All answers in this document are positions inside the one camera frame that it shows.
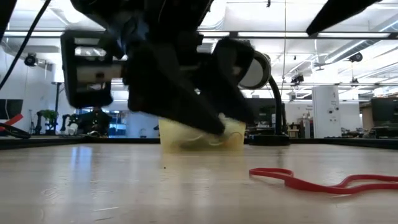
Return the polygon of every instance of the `red object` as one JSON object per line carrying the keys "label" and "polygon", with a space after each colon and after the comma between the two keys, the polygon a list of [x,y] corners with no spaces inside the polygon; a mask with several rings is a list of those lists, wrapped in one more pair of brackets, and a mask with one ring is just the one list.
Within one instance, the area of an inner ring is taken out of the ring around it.
{"label": "red object", "polygon": [[[285,181],[285,186],[297,190],[306,190],[312,192],[325,192],[329,194],[349,195],[362,192],[364,190],[398,190],[398,177],[386,175],[350,175],[345,178],[340,184],[332,186],[322,186],[318,184],[309,183],[294,177],[293,171],[280,168],[256,168],[249,171],[250,175],[258,175],[263,177],[272,177]],[[381,180],[392,183],[381,184],[363,184],[353,187],[347,185],[355,180]]]}
{"label": "red object", "polygon": [[18,121],[20,121],[22,118],[24,118],[23,115],[19,114],[15,117],[9,119],[8,121],[4,122],[4,124],[13,125],[13,124],[17,123]]}

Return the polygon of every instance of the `yellow plastic container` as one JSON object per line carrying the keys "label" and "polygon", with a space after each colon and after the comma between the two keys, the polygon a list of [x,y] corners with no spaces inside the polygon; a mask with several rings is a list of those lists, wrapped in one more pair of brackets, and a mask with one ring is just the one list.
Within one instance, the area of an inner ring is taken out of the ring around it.
{"label": "yellow plastic container", "polygon": [[214,136],[168,119],[159,120],[160,144],[164,152],[241,151],[246,125],[220,115],[224,135]]}

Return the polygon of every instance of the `white pillar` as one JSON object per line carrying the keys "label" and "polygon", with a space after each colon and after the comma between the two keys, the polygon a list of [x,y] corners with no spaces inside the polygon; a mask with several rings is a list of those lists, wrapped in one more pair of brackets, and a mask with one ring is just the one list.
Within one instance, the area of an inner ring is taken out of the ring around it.
{"label": "white pillar", "polygon": [[314,87],[312,97],[314,137],[341,137],[338,87]]}

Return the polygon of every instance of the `green plant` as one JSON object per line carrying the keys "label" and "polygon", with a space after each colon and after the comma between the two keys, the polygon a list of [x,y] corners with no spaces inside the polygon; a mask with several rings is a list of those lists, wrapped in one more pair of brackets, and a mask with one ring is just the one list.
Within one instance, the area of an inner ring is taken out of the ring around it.
{"label": "green plant", "polygon": [[46,126],[49,127],[49,129],[52,129],[55,126],[55,123],[57,122],[58,118],[58,112],[55,112],[55,110],[41,110],[43,118],[47,121]]}

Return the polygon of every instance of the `table surface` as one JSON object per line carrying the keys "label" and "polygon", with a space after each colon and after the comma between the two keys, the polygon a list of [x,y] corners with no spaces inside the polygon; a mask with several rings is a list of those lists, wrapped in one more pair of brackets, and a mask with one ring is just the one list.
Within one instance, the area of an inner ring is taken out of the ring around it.
{"label": "table surface", "polygon": [[163,154],[159,145],[85,144],[0,151],[2,223],[397,223],[398,192],[336,196],[254,178],[255,167],[336,184],[398,175],[397,151],[331,145],[246,146]]}

